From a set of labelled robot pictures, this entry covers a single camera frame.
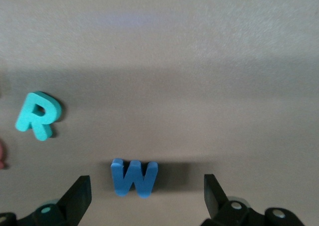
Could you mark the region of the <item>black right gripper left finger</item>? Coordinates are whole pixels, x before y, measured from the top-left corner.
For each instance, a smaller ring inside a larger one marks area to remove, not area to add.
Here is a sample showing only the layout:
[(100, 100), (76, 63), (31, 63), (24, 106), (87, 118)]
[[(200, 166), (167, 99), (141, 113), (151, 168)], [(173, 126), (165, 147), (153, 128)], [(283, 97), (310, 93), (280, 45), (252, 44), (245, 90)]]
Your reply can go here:
[(55, 204), (46, 204), (30, 215), (17, 219), (14, 213), (1, 213), (2, 226), (77, 226), (92, 202), (89, 176), (80, 176)]

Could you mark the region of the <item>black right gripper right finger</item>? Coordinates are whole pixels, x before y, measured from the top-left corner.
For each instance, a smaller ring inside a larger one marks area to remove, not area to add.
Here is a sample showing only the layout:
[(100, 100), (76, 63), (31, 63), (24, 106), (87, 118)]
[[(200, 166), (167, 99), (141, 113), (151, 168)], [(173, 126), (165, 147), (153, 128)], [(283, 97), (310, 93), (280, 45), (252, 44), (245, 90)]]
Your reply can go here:
[(239, 200), (229, 200), (213, 174), (204, 175), (204, 200), (210, 218), (203, 226), (303, 226), (291, 211), (268, 208), (260, 214)]

